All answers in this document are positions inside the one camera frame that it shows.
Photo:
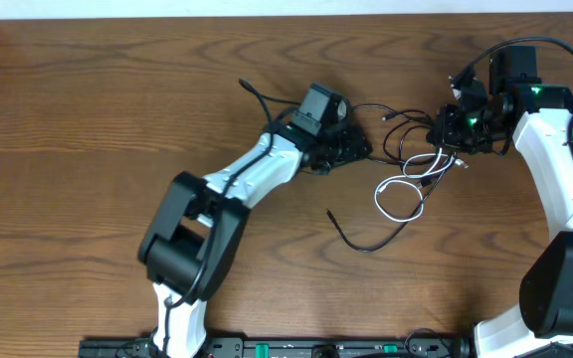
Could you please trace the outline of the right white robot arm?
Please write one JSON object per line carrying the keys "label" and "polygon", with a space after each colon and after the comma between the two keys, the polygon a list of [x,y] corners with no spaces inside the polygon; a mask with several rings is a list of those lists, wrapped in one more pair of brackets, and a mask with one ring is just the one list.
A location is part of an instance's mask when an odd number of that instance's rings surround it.
{"label": "right white robot arm", "polygon": [[468,64],[451,79],[457,104],[440,109],[427,140],[440,149],[491,153],[496,142],[525,160],[544,209],[550,243],[526,273],[519,302],[478,323],[474,357],[556,356],[573,345],[573,94],[537,73],[537,38],[484,52],[489,83]]}

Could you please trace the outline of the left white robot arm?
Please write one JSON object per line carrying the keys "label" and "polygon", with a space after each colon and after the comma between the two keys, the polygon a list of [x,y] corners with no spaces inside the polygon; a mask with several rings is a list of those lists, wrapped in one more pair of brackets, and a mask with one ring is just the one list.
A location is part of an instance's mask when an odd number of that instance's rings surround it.
{"label": "left white robot arm", "polygon": [[368,156],[372,146],[343,94],[312,84],[303,101],[269,115],[257,143],[227,167],[170,182],[137,251],[158,301],[155,357],[194,357],[206,340],[206,303],[233,263],[251,210],[309,169],[330,170]]}

